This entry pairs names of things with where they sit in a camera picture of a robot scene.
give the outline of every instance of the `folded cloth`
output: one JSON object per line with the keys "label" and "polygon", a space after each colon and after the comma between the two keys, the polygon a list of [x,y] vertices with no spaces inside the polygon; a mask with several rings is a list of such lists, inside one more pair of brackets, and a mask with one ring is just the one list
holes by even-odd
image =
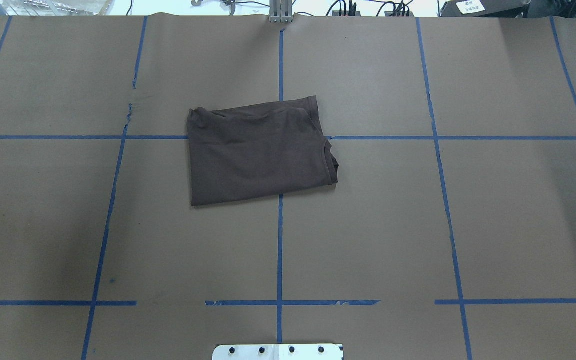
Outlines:
{"label": "folded cloth", "polygon": [[317,97],[208,111],[187,120],[193,207],[338,182]]}

